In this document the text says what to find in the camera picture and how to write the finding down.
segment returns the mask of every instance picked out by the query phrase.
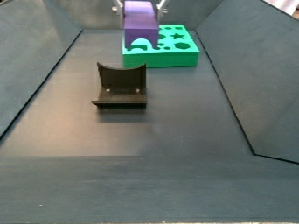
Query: gray wall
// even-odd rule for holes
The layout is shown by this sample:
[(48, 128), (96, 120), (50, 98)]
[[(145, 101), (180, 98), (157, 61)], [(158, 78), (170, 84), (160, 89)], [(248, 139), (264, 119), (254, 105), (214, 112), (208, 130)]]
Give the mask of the gray wall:
[(299, 21), (224, 0), (196, 32), (254, 153), (299, 162)]
[(0, 136), (78, 33), (52, 0), (0, 5)]
[[(112, 0), (53, 0), (77, 21), (82, 29), (118, 29), (117, 15), (112, 12)], [(181, 24), (194, 30), (222, 0), (172, 0), (169, 13), (161, 24)]]

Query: circular hole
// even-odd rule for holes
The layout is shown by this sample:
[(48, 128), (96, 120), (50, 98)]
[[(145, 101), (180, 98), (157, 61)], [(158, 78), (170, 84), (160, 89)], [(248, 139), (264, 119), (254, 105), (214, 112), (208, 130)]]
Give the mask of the circular hole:
[(185, 44), (185, 43), (176, 43), (174, 47), (178, 48), (178, 49), (185, 50), (185, 49), (190, 48), (190, 45)]
[(158, 34), (158, 39), (165, 39), (165, 36), (162, 34)]

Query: purple block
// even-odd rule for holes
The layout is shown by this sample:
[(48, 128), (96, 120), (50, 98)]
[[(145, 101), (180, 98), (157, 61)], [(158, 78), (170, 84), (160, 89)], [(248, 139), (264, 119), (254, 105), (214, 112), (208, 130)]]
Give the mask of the purple block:
[(125, 15), (148, 15), (153, 16), (153, 6), (150, 2), (140, 2), (140, 1), (125, 1), (125, 8), (124, 8)]
[(136, 39), (146, 39), (157, 47), (158, 24), (150, 2), (125, 1), (125, 48)]

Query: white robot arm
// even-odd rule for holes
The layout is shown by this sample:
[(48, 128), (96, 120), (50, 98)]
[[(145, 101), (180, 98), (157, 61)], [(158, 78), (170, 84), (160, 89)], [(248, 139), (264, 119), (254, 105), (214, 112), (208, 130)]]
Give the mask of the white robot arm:
[(112, 0), (114, 6), (112, 7), (112, 11), (118, 15), (118, 25), (122, 28), (124, 23), (124, 5), (121, 4), (120, 0)]
[[(112, 7), (112, 11), (118, 15), (118, 23), (120, 28), (122, 28), (122, 22), (124, 22), (124, 5), (120, 2), (120, 0), (112, 0), (114, 6)], [(156, 21), (158, 22), (161, 18), (164, 17), (164, 14), (168, 12), (166, 5), (170, 2), (170, 0), (161, 0), (161, 2), (156, 5)]]
[(168, 13), (166, 5), (170, 0), (161, 0), (161, 2), (156, 5), (156, 21), (158, 22), (164, 17), (164, 14)]

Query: green shape sorter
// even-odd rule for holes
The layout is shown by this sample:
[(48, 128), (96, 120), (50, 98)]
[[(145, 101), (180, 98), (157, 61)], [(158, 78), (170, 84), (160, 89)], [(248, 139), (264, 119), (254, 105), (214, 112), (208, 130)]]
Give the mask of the green shape sorter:
[(158, 26), (157, 49), (146, 39), (137, 39), (126, 49), (122, 44), (124, 67), (196, 67), (200, 50), (182, 25)]

